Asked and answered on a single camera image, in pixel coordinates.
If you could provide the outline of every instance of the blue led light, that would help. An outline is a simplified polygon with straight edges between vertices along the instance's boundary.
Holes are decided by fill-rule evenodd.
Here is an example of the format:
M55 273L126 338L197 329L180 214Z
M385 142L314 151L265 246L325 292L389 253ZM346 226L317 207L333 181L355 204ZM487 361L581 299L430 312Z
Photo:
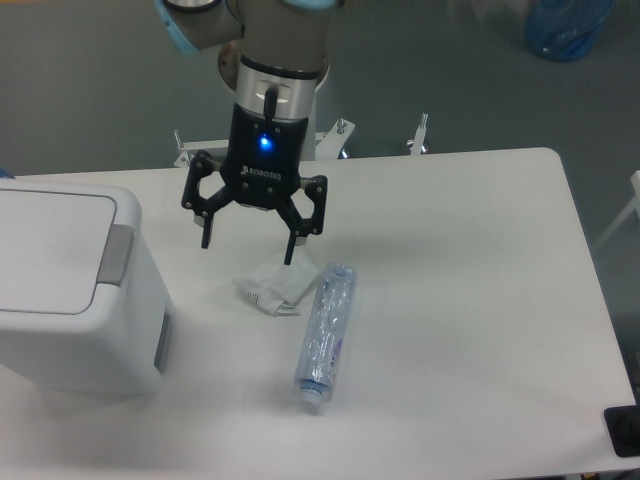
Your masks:
M273 142L269 140L269 138L266 135L263 135L262 137L260 137L260 150L262 150L265 153L268 153L271 150L273 150Z

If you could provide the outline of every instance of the bottle label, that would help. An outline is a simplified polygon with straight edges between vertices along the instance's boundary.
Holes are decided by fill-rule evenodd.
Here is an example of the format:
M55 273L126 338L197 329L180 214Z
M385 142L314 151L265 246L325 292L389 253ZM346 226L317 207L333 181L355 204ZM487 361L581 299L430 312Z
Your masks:
M333 386L333 377L335 376L336 367L338 365L338 357L340 356L340 350L342 350L342 340L333 347L331 352L331 362L329 363L329 384Z

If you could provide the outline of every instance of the robotic arm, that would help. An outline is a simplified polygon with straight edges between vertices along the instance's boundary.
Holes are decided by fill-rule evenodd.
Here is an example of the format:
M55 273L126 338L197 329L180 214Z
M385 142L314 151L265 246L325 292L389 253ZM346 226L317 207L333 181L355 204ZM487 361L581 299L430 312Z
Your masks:
M327 178L301 178L300 156L325 53L335 0L155 0L174 43L197 51L242 38L236 104L227 156L204 150L191 160L182 206L211 239L214 214L235 201L276 210L289 228L285 264L309 234L322 233ZM218 172L225 186L210 198L200 181ZM302 218L291 196L314 204Z

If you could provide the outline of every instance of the white table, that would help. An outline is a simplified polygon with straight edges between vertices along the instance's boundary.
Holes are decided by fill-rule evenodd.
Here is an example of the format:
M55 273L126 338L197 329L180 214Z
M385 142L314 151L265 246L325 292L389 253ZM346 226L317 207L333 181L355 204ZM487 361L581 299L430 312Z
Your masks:
M312 295L302 317L271 318L231 284L284 255L274 212L227 207L205 251L179 204L186 170L46 176L137 195L178 313L152 397L45 391L0 370L0 477L460 480L640 466L607 436L603 410L633 396L555 153L301 171L329 177L325 233L306 252L359 272L323 415L292 395Z

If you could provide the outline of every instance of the bottle cap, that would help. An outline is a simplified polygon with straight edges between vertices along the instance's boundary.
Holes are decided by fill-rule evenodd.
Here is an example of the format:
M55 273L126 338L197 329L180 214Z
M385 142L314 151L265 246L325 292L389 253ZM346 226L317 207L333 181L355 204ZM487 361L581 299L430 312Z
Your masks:
M318 413L322 403L322 393L311 388L303 388L300 390L300 401L305 409Z

